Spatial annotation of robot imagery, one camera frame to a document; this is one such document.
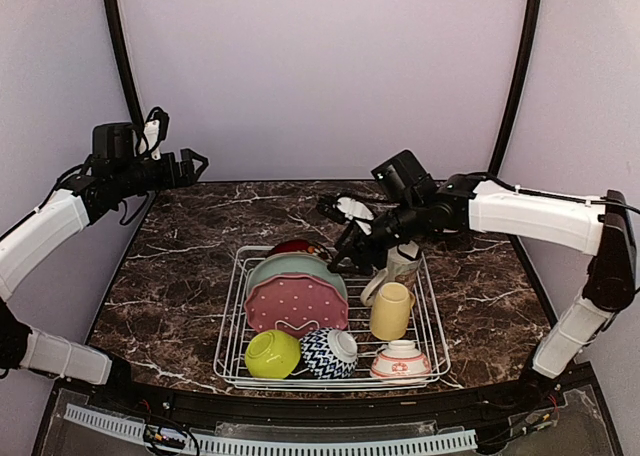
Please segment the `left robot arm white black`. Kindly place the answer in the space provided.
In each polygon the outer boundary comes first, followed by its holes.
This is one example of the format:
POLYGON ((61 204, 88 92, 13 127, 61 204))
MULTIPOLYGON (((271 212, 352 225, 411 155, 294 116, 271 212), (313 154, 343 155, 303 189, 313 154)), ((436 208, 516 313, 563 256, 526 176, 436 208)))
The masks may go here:
POLYGON ((90 159, 88 174, 74 173, 40 208, 1 238, 1 369, 27 369, 100 386, 103 397, 120 412, 141 403, 140 388, 124 375, 110 375, 113 360, 88 345, 47 334, 21 321, 8 301, 22 281, 65 241, 96 223, 121 202, 148 192, 195 184, 208 159, 191 149, 180 160, 164 153, 158 160, 138 157, 114 167, 90 159))

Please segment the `light green plate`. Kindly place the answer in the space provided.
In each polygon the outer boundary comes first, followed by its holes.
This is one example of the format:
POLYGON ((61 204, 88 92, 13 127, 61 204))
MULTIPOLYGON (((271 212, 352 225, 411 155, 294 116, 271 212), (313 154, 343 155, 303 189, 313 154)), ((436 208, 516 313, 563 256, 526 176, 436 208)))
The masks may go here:
POLYGON ((249 296, 258 284, 282 274, 314 276, 334 286, 344 299, 348 298, 347 286, 343 278, 339 274, 332 273, 327 262, 304 253, 281 253, 264 259, 252 270, 246 283, 246 295, 249 296))

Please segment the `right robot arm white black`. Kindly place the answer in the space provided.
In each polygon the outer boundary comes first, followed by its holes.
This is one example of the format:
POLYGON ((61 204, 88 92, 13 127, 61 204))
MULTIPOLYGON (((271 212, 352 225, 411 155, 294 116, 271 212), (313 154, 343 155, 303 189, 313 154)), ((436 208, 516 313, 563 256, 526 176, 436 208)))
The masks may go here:
POLYGON ((323 196, 325 217, 346 225, 330 267, 348 259, 369 274, 388 249, 444 232, 494 232, 550 242, 590 256, 587 280, 551 331, 538 344, 510 389, 521 410, 534 408, 571 360, 633 302, 636 244, 629 207, 614 190, 579 197, 522 189, 487 173, 456 174, 442 184, 424 175, 412 184, 379 176, 391 208, 374 215, 354 196, 323 196))

